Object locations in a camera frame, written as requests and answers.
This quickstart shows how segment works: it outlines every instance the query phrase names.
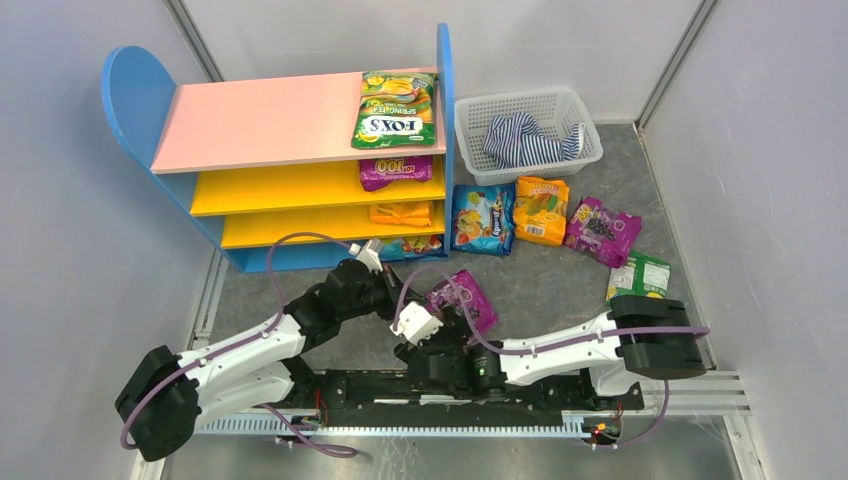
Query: blue shelf frame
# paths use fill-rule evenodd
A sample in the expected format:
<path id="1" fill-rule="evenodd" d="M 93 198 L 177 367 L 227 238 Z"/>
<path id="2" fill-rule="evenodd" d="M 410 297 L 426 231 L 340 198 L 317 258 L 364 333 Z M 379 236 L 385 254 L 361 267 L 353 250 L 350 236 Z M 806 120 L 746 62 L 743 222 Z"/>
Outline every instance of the blue shelf frame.
<path id="1" fill-rule="evenodd" d="M 445 122 L 445 233 L 444 256 L 450 255 L 451 202 L 455 155 L 454 74 L 450 32 L 440 23 L 436 35 L 441 109 Z M 118 143 L 221 254 L 244 273 L 264 272 L 269 247 L 226 249 L 221 247 L 224 217 L 194 217 L 189 211 L 197 187 L 197 173 L 154 174 L 150 167 L 165 129 L 177 84 L 162 63 L 148 50 L 118 47 L 106 58 L 100 78 L 106 120 Z M 274 252 L 275 271 L 334 267 L 349 258 L 347 250 L 333 243 L 285 245 Z"/>

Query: orange snack bag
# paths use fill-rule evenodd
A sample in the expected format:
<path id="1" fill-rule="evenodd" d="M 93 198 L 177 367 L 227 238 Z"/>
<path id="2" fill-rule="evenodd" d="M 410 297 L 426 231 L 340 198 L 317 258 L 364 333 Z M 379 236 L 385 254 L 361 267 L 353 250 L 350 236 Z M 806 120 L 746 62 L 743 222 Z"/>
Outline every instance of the orange snack bag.
<path id="1" fill-rule="evenodd" d="M 558 247 L 565 238 L 568 185 L 562 180 L 520 177 L 515 182 L 515 235 Z"/>
<path id="2" fill-rule="evenodd" d="M 432 223 L 433 202 L 372 203 L 368 215 L 374 223 L 429 227 Z"/>

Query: barcode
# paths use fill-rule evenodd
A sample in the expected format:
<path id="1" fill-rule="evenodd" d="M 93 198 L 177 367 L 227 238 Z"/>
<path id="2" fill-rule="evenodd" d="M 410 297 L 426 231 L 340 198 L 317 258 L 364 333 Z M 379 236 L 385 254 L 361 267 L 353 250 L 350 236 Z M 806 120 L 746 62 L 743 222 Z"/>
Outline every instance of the barcode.
<path id="1" fill-rule="evenodd" d="M 525 230 L 527 233 L 529 233 L 530 235 L 539 235 L 539 236 L 541 236 L 541 235 L 544 235 L 544 234 L 545 234 L 545 228 L 544 228 L 544 227 L 537 227 L 537 226 L 535 226 L 535 225 L 527 225 L 527 226 L 524 228 L 524 230 Z"/>

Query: robotic arm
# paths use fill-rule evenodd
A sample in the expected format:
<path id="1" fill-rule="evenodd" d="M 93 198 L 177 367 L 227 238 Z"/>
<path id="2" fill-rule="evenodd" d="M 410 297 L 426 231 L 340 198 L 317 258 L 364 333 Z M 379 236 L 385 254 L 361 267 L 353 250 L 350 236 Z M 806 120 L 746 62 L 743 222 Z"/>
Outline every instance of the robotic arm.
<path id="1" fill-rule="evenodd" d="M 139 410 L 129 432 L 145 460 L 164 458 L 196 428 L 254 405 L 314 405 L 313 389 L 339 375 L 350 383 L 377 382 L 373 391 L 413 400 L 404 408 L 415 408 L 425 395 L 508 403 L 530 391 L 548 392 L 544 382 L 564 378 L 559 374 L 574 370 L 587 374 L 590 385 L 581 387 L 578 404 L 574 395 L 547 399 L 551 409 L 562 410 L 609 408 L 617 403 L 614 397 L 628 392 L 641 376 L 668 380 L 705 372 L 694 335 L 673 333 L 675 328 L 689 327 L 683 305 L 643 297 L 613 299 L 610 312 L 576 327 L 469 347 L 474 335 L 459 312 L 447 308 L 434 315 L 414 293 L 400 298 L 402 284 L 387 265 L 381 265 L 381 247 L 376 240 L 361 249 L 352 247 L 356 258 L 340 262 L 323 283 L 286 305 L 280 319 L 272 317 L 197 350 L 175 355 L 161 346 L 150 351 L 115 402 L 124 422 Z M 395 355 L 407 363 L 405 373 L 384 380 L 357 371 L 322 377 L 300 359 L 302 353 L 338 335 L 343 321 L 372 312 L 394 320 L 399 303 L 405 306 L 391 331 L 404 339 Z M 672 333 L 658 333 L 656 327 Z M 631 333 L 621 334 L 627 329 Z M 195 362 L 196 368 L 177 376 L 139 408 L 163 379 Z"/>

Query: white wall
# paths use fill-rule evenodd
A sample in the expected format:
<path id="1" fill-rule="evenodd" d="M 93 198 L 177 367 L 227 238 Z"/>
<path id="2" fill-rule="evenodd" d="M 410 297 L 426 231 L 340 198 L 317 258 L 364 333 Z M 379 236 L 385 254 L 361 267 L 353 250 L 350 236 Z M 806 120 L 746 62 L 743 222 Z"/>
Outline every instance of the white wall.
<path id="1" fill-rule="evenodd" d="M 698 0 L 187 0 L 228 80 L 436 64 L 447 22 L 457 98 L 567 85 L 633 120 Z"/>
<path id="2" fill-rule="evenodd" d="M 112 406 L 150 348 L 181 349 L 210 247 L 106 125 L 109 51 L 202 74 L 161 1 L 0 7 L 0 478 L 126 478 Z"/>
<path id="3" fill-rule="evenodd" d="M 845 478 L 848 4 L 722 2 L 656 117 L 653 167 L 776 478 Z"/>

